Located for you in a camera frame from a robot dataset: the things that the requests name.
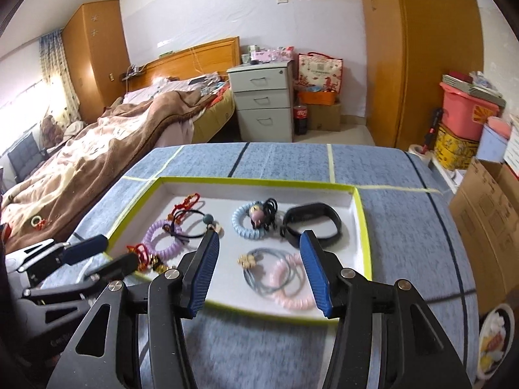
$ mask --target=yellow mattress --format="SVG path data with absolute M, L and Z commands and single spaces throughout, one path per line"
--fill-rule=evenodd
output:
M 233 92 L 228 89 L 220 102 L 215 103 L 199 119 L 193 121 L 193 143 L 207 143 L 211 140 L 233 116 L 234 110 Z

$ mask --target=green bead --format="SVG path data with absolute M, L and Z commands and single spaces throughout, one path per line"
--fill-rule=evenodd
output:
M 214 223 L 214 218 L 212 215 L 206 214 L 203 216 L 202 221 L 206 225 L 211 225 L 212 223 Z

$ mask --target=gift bag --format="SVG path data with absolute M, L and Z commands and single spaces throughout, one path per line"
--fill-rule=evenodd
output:
M 299 54 L 299 85 L 341 92 L 343 60 L 319 53 Z

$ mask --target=floor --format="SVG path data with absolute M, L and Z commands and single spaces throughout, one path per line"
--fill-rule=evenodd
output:
M 305 135 L 295 136 L 295 143 L 333 143 L 340 145 L 375 146 L 366 126 L 341 124 L 340 132 L 309 130 Z

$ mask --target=purple spiral hair tie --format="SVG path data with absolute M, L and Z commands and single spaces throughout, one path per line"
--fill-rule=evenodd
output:
M 151 243 L 153 239 L 153 234 L 155 233 L 155 231 L 162 229 L 164 225 L 171 226 L 171 221 L 162 219 L 152 224 L 151 227 L 148 228 L 148 231 L 146 231 L 146 235 L 144 236 L 144 239 L 142 241 L 142 244 L 144 244 L 147 247 L 150 254 L 159 256 L 162 261 L 170 260 L 177 257 L 184 248 L 184 243 L 182 243 L 182 241 L 180 241 L 179 239 L 175 238 L 173 243 L 168 248 L 161 251 L 155 250 L 155 247 Z M 175 225 L 175 232 L 182 234 L 182 228 L 180 228 L 178 225 Z

